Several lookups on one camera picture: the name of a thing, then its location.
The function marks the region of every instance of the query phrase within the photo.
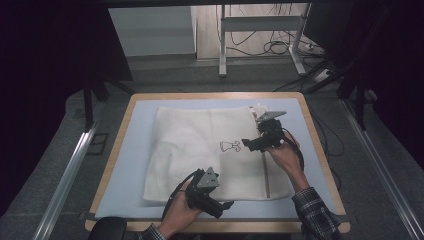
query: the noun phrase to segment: light blue surface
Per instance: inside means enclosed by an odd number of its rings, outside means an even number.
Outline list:
[[[143,200],[144,181],[151,155],[151,138],[158,107],[179,109],[236,108],[252,105],[267,106],[270,111],[284,110],[278,117],[300,143],[305,158],[305,174],[330,211],[334,203],[326,184],[318,156],[296,98],[292,99],[222,99],[222,100],[146,100],[137,101],[125,134],[110,182],[100,202],[96,218],[119,216],[125,218],[160,218],[164,203]],[[272,201],[237,201],[225,218],[297,218],[290,198]]]

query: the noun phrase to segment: towel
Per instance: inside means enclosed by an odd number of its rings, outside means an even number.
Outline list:
[[[250,152],[241,143],[260,136],[255,117],[266,110],[158,108],[143,198],[166,202],[190,173],[208,167],[219,174],[220,186],[210,194],[217,201],[288,197],[287,174],[267,152]]]

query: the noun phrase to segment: sleeve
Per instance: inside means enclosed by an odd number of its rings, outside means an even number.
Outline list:
[[[146,230],[137,233],[137,240],[166,240],[166,238],[162,236],[154,224],[150,224]]]
[[[303,223],[304,239],[342,239],[337,228],[341,224],[339,217],[328,210],[314,188],[297,192],[292,200]]]

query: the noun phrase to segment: hand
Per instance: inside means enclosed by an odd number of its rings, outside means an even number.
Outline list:
[[[300,144],[291,134],[286,134],[286,136],[298,147],[300,147]],[[275,163],[284,171],[286,171],[296,192],[309,187],[309,183],[300,166],[299,157],[287,142],[281,144],[280,147],[270,147],[266,148],[265,150],[271,154]]]
[[[187,188],[188,184],[188,182],[184,184],[180,192],[177,193],[162,223],[158,226],[159,232],[166,239],[186,229],[197,219],[199,214],[202,213],[199,209],[191,209],[187,204],[184,190]]]

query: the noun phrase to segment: drawing on cloth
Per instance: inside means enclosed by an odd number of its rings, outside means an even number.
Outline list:
[[[235,141],[234,143],[221,141],[219,145],[221,147],[222,152],[226,152],[229,149],[234,149],[236,152],[240,152],[241,150],[239,141]]]

